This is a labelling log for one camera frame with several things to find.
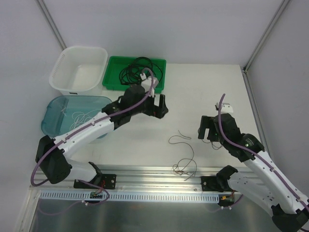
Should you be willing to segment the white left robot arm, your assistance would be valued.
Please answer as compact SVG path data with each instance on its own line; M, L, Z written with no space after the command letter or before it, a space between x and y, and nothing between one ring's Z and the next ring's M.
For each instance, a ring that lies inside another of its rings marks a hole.
M39 140L36 166L30 182L34 182L37 169L41 169L46 180L57 184L64 180L75 180L97 188L101 184L102 172L93 162L82 163L72 160L72 155L82 146L108 134L128 123L137 114L163 118L168 113L166 96L160 94L159 104L155 97L140 85L129 87L116 101L107 104L92 119L68 133Z

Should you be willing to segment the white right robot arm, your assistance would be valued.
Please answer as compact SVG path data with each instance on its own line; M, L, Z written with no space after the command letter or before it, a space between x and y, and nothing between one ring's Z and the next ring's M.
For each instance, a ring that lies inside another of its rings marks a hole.
M300 231L308 223L308 196L288 180L255 136L240 131L230 114L202 116L198 138L219 142L231 156L245 164L263 182L263 186L259 186L238 169L227 165L215 176L201 178L204 190L240 192L264 209L282 232Z

